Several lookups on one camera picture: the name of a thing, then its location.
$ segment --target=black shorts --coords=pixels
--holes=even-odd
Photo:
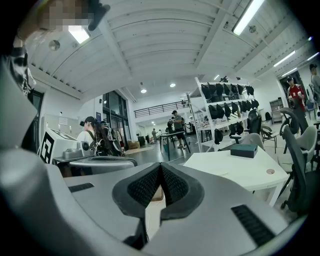
[[[178,128],[178,129],[175,129],[174,132],[181,132],[181,131],[185,131],[183,128]],[[180,134],[177,134],[176,137],[178,138],[178,140],[180,139],[185,139],[185,134],[184,133],[180,133]]]

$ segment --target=balcony railing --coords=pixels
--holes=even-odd
[[[174,110],[179,110],[179,109],[188,108],[188,107],[189,107],[189,103],[187,101],[178,101],[178,102],[139,109],[134,111],[134,114],[135,114],[135,118],[140,118],[144,116],[158,114],[161,112],[174,111]]]

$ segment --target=white table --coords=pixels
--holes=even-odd
[[[271,189],[267,199],[271,207],[289,176],[260,147],[254,158],[234,156],[229,150],[194,153],[184,166],[227,178],[248,191]],[[274,173],[268,174],[268,169],[273,169]]]

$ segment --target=white shirt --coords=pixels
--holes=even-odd
[[[94,137],[96,136],[95,132],[93,130],[90,130],[89,132],[91,132]],[[80,141],[80,142],[88,142],[89,146],[94,141],[87,131],[80,132],[80,134],[79,134],[78,138],[76,138],[76,140]]]

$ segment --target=ceiling light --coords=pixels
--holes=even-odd
[[[279,62],[277,62],[276,64],[274,64],[273,66],[276,67],[278,66],[280,63],[284,62],[286,59],[288,59],[290,56],[294,55],[296,53],[296,51],[294,50],[293,52],[291,52],[289,55],[287,55],[286,57],[284,57],[282,60],[280,60]]]
[[[297,69],[296,67],[294,69],[291,69],[289,72],[284,73],[281,77],[284,77],[284,76],[290,74],[292,71],[295,71],[296,69]]]
[[[314,57],[316,57],[319,54],[319,52],[317,52],[316,54],[312,55],[310,58],[307,59],[307,61],[310,61],[311,59],[313,59]]]
[[[79,44],[83,43],[89,38],[88,33],[82,26],[69,26],[68,30],[71,35],[78,41]]]
[[[233,27],[232,32],[240,36],[240,34],[243,32],[245,27],[251,21],[251,19],[256,14],[256,12],[258,11],[258,9],[260,8],[263,2],[264,0],[251,0],[246,6],[246,8],[244,9],[239,20]]]

